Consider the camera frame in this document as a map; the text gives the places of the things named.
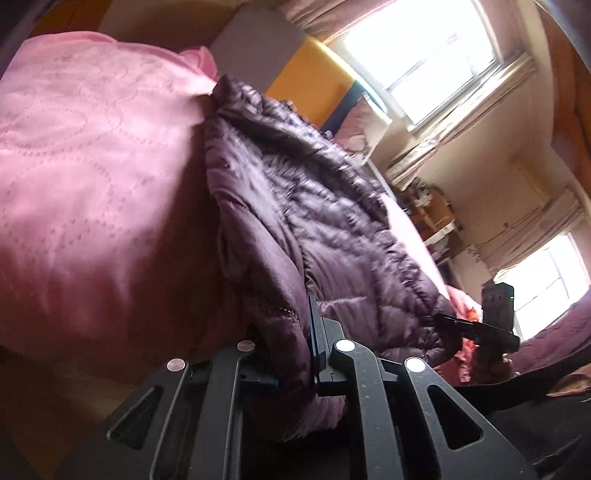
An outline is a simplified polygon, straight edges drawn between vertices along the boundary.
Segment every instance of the window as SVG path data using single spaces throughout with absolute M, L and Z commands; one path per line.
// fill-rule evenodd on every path
M 513 268 L 496 283 L 515 289 L 515 316 L 524 340 L 558 319 L 589 288 L 584 266 L 568 235 L 560 235 Z
M 496 64 L 471 0 L 397 0 L 337 42 L 335 50 L 345 60 L 393 96 L 394 109 L 411 127 L 427 121 Z

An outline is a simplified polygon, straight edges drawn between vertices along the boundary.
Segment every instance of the window frame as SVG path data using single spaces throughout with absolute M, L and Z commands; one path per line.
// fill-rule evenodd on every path
M 566 238 L 568 238 L 568 239 L 569 239 L 569 242 L 570 242 L 571 246 L 573 247 L 573 249 L 574 249 L 575 253 L 577 254 L 577 257 L 578 257 L 578 260 L 579 260 L 580 267 L 581 267 L 581 269 L 582 269 L 583 273 L 585 273 L 585 272 L 586 272 L 586 268 L 585 268 L 585 265 L 584 265 L 583 259 L 582 259 L 582 258 L 581 258 L 581 256 L 580 256 L 579 249 L 578 249 L 578 247 L 577 247 L 577 244 L 576 244 L 576 242 L 574 241 L 574 238 L 573 238 L 572 234 L 571 234 L 570 232 L 566 232 L 566 233 L 563 233 L 562 235 L 563 235 L 563 236 L 565 236 Z M 568 308 L 567 308 L 567 309 L 566 309 L 566 310 L 565 310 L 563 313 L 561 313 L 561 314 L 560 314 L 558 317 L 556 317 L 554 320 L 552 320 L 552 321 L 551 321 L 551 322 L 550 322 L 548 325 L 546 325 L 545 327 L 543 327 L 543 328 L 542 328 L 542 330 L 543 330 L 543 329 L 545 329 L 545 328 L 548 328 L 548 327 L 549 327 L 549 326 L 551 326 L 551 325 L 554 325 L 554 324 L 555 324 L 555 323 L 557 323 L 557 322 L 559 322 L 559 321 L 560 321 L 560 319 L 561 319 L 561 318 L 564 316 L 564 314 L 565 314 L 565 313 L 567 313 L 567 312 L 569 311 L 569 309 L 572 307 L 572 305 L 574 305 L 574 304 L 575 304 L 575 303 L 578 301 L 578 300 L 575 300 L 575 301 L 573 301 L 573 299 L 571 298 L 571 295 L 570 295 L 570 293 L 569 293 L 569 289 L 567 288 L 567 284 L 566 284 L 566 282 L 565 282 L 565 280 L 564 280 L 563 273 L 562 273 L 562 271 L 561 271 L 561 268 L 560 268 L 560 266 L 559 266 L 559 262 L 557 262 L 557 260 L 555 259 L 554 255 L 552 254 L 552 250 L 550 249 L 550 243 L 551 243 L 551 241 L 548 241 L 548 242 L 547 242 L 547 243 L 546 243 L 546 244 L 545 244 L 543 247 L 541 247 L 539 250 L 536 250 L 536 252 L 538 252 L 538 251 L 542 251 L 542 250 L 547 250 L 547 251 L 548 251 L 547 253 L 548 253 L 548 255 L 550 256 L 550 259 L 552 260 L 552 263 L 553 263 L 553 265 L 554 265 L 554 268 L 556 269 L 556 272 L 557 272 L 557 275 L 558 275 L 558 276 L 557 276 L 557 278 L 556 278 L 555 280 L 553 280 L 553 281 L 552 281 L 552 282 L 551 282 L 551 283 L 550 283 L 550 284 L 549 284 L 549 285 L 548 285 L 548 286 L 547 286 L 547 287 L 546 287 L 544 290 L 542 290 L 542 291 L 538 292 L 538 293 L 537 293 L 537 294 L 536 294 L 536 295 L 535 295 L 533 298 L 531 298 L 529 301 L 527 301 L 526 303 L 524 303 L 524 304 L 523 304 L 523 305 L 522 305 L 522 306 L 519 308 L 519 310 L 516 310 L 516 311 L 515 311 L 515 313 L 514 313 L 514 315 L 515 315 L 515 330 L 518 332 L 518 336 L 519 336 L 519 338 L 521 338 L 522 340 L 523 340 L 524 338 L 523 338 L 523 335 L 522 335 L 522 333 L 521 333 L 521 326 L 519 325 L 519 317 L 518 317 L 518 312 L 519 312 L 520 310 L 524 309 L 526 306 L 528 306 L 528 305 L 529 305 L 530 303 L 532 303 L 534 300 L 536 300 L 536 299 L 538 299 L 539 297 L 541 297 L 542 295 L 544 295 L 544 294 L 545 294 L 545 293 L 546 293 L 546 292 L 547 292 L 547 291 L 548 291 L 550 288 L 552 288 L 552 286 L 553 286 L 553 285 L 554 285 L 556 282 L 561 282 L 561 283 L 562 283 L 562 286 L 563 286 L 563 288 L 564 288 L 564 292 L 566 293 L 566 296 L 567 296 L 567 298 L 568 298 L 568 301 L 570 302 L 570 305 L 569 305 L 569 307 L 568 307 Z M 497 275 L 495 276 L 495 278 L 494 278 L 494 282 L 495 282 L 495 283 L 501 283 L 501 282 L 503 282 L 503 281 L 504 281 L 504 277 L 505 277 L 505 276 L 506 276 L 506 275 L 507 275 L 507 274 L 508 274 L 508 273 L 509 273 L 509 272 L 512 270 L 512 268 L 509 268 L 509 269 L 507 269 L 507 270 L 501 271 L 499 274 L 497 274 Z
M 432 121 L 440 116 L 445 110 L 450 109 L 450 107 L 455 107 L 459 105 L 462 101 L 468 98 L 474 91 L 481 86 L 483 82 L 485 82 L 495 71 L 497 71 L 502 66 L 502 54 L 499 51 L 498 44 L 496 41 L 496 37 L 494 32 L 491 30 L 490 22 L 485 16 L 485 12 L 480 5 L 478 4 L 477 0 L 470 0 L 472 2 L 476 13 L 478 14 L 480 21 L 486 31 L 486 35 L 488 36 L 489 42 L 491 44 L 492 54 L 493 54 L 493 61 L 491 64 L 481 73 L 475 74 L 472 66 L 472 79 L 466 82 L 462 87 L 460 87 L 451 97 L 449 97 L 445 102 L 443 102 L 439 107 L 435 110 L 431 111 L 425 118 L 423 118 L 419 123 L 415 124 L 410 119 L 410 117 L 406 114 L 404 109 L 398 104 L 394 95 L 391 93 L 391 89 L 396 85 L 396 82 L 390 86 L 384 86 L 376 78 L 373 77 L 371 72 L 367 70 L 353 55 L 349 53 L 349 50 L 345 46 L 345 38 L 347 34 L 341 35 L 339 38 L 333 40 L 328 47 L 333 50 L 337 55 L 339 55 L 342 59 L 344 59 L 347 64 L 349 64 L 358 75 L 360 75 L 363 80 L 365 80 L 370 87 L 378 94 L 380 99 L 386 104 L 388 108 L 388 115 L 392 116 L 393 114 L 399 117 L 405 124 L 406 129 L 411 134 L 420 133 L 422 130 L 426 129 Z M 397 80 L 399 82 L 406 75 L 412 73 L 415 68 L 419 64 L 423 64 L 429 59 L 421 59 L 415 66 L 409 69 L 400 79 Z

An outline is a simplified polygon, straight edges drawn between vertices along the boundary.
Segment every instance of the pink quilted fabric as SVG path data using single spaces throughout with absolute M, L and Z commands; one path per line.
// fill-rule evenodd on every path
M 0 81 L 0 345 L 126 374 L 240 335 L 195 59 L 98 33 L 23 44 Z

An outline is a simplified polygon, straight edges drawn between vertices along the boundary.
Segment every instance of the curtain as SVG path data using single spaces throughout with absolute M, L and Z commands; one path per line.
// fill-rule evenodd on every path
M 533 210 L 496 237 L 476 248 L 492 275 L 511 268 L 555 236 L 570 231 L 585 212 L 572 190 Z
M 279 10 L 308 35 L 328 43 L 394 0 L 286 0 Z
M 440 120 L 427 138 L 390 167 L 386 179 L 404 190 L 417 176 L 423 164 L 444 145 L 477 123 L 501 99 L 524 83 L 535 72 L 534 61 L 524 53 L 510 65 L 498 69 L 483 81 L 473 94 Z

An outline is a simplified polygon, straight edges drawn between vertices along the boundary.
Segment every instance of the pink pillow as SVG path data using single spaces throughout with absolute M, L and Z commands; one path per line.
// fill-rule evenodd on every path
M 391 123 L 392 119 L 364 93 L 345 117 L 335 135 L 335 142 L 350 155 L 354 164 L 361 166 Z
M 0 345 L 127 375 L 240 336 L 204 177 L 214 85 L 98 33 L 22 45 L 0 81 Z

